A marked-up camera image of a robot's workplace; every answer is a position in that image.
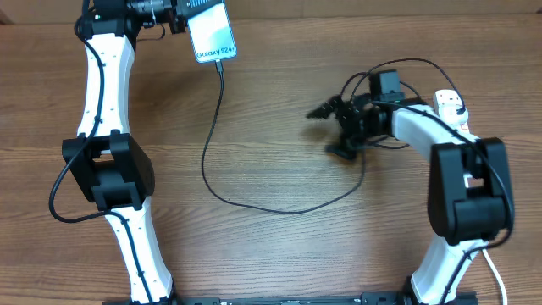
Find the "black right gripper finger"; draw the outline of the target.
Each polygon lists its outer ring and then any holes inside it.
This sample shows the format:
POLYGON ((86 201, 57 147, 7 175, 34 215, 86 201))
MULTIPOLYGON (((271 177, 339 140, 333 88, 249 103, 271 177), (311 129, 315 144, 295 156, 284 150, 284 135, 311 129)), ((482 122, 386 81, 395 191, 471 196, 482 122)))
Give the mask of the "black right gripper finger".
POLYGON ((306 114, 307 119, 327 119, 331 114, 336 114, 343 109, 344 102, 341 95, 333 95, 326 102, 320 104, 314 110, 306 114))
POLYGON ((337 143, 325 147, 325 152, 332 153, 344 160, 355 160, 359 143, 348 138, 341 138, 337 143))

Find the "blue smartphone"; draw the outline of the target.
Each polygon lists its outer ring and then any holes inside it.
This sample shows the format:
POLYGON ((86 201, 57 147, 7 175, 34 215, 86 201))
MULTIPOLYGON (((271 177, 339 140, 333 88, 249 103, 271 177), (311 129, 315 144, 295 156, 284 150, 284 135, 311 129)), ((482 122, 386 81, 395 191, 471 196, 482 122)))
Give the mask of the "blue smartphone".
POLYGON ((193 52, 199 64, 234 58, 235 38, 224 1, 188 19, 193 52))

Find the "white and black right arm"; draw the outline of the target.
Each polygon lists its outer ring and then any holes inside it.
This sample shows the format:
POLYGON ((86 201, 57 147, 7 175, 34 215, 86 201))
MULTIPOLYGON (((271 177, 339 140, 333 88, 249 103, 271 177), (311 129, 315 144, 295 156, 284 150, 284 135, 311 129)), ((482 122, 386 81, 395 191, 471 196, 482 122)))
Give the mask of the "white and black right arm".
POLYGON ((433 239, 401 291, 364 292, 363 304, 475 304, 475 293, 457 292, 479 252, 498 247, 496 237, 514 225, 506 147, 479 138, 436 113, 420 97, 406 97, 394 69, 368 73, 369 91, 345 100, 334 95, 307 114, 334 115, 342 132, 329 153, 353 160, 375 136, 403 141, 429 161, 427 211, 433 239))

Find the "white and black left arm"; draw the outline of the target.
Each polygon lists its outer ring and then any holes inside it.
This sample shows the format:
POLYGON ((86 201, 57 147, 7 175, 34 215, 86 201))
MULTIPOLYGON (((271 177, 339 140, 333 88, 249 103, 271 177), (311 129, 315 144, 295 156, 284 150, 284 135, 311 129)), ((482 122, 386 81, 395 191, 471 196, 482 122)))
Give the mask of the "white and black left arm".
POLYGON ((166 267, 152 223, 155 176, 151 159, 130 133, 128 93, 142 28, 169 25, 185 31, 188 20, 218 1, 85 1, 75 34, 87 57, 86 103, 75 138, 62 144, 65 166, 53 184, 71 173, 97 211, 65 218, 68 224, 105 218, 119 244, 130 279, 129 304, 176 304, 174 279, 166 267))

